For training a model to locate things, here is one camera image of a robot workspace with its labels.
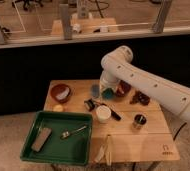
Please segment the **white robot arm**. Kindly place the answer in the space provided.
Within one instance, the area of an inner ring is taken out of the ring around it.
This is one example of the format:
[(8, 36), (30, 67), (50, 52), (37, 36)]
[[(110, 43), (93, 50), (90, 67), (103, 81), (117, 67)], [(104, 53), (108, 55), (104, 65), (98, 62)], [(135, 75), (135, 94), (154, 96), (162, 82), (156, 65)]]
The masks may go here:
[(123, 80), (190, 123), (190, 88), (141, 70), (131, 64), (132, 59), (133, 52), (128, 46), (106, 54), (101, 60), (100, 85), (117, 88)]

